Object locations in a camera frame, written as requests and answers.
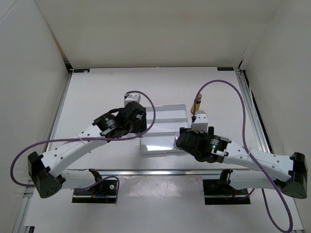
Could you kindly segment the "orange spice jar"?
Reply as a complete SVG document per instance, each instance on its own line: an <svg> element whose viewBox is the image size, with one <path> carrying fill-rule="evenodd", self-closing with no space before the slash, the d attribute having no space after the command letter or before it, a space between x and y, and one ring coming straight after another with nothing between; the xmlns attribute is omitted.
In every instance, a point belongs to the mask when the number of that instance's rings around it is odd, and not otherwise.
<svg viewBox="0 0 311 233"><path fill-rule="evenodd" d="M179 136L180 136L180 131L177 131L175 136L174 136L174 142L173 142L173 146L176 148L176 149L179 149L179 147L177 146L177 141L179 139Z"/></svg>

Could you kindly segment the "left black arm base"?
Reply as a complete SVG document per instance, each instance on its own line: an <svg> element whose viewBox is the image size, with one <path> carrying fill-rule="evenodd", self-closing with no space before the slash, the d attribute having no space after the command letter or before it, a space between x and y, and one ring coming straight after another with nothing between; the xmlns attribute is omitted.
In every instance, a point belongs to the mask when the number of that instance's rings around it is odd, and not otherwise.
<svg viewBox="0 0 311 233"><path fill-rule="evenodd" d="M101 174L91 169L95 184L85 188L74 189L72 203L99 203L116 204L120 188L120 180L117 176L102 177Z"/></svg>

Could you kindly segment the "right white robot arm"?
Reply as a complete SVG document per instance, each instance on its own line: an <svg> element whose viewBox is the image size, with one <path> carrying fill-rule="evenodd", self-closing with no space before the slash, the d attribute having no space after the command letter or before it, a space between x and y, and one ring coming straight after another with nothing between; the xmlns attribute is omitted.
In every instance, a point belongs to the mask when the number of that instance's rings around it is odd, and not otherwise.
<svg viewBox="0 0 311 233"><path fill-rule="evenodd" d="M223 170L218 188L224 194L245 188L274 189L296 199L307 197L308 169L305 155L299 152L275 155L243 148L228 138L207 132L180 128L175 146L191 154L199 162L224 163L248 168L248 171Z"/></svg>

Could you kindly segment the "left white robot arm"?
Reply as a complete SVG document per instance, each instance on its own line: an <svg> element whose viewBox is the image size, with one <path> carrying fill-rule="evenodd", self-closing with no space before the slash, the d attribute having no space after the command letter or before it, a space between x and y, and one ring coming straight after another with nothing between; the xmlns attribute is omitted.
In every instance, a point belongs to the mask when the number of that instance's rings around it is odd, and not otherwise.
<svg viewBox="0 0 311 233"><path fill-rule="evenodd" d="M76 136L43 154L28 156L28 172L39 196L43 199L61 189L86 189L91 194L101 191L102 182L94 169L68 170L68 166L92 150L119 139L129 133L142 133L147 129L146 109L137 102L111 110L96 118Z"/></svg>

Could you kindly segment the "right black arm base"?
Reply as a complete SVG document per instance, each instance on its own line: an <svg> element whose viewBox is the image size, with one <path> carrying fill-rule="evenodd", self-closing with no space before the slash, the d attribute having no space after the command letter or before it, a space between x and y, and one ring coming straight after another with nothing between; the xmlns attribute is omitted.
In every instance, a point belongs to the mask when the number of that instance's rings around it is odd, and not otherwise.
<svg viewBox="0 0 311 233"><path fill-rule="evenodd" d="M225 169L218 179L203 179L205 205L248 205L250 194L247 188L230 186L230 175L234 170Z"/></svg>

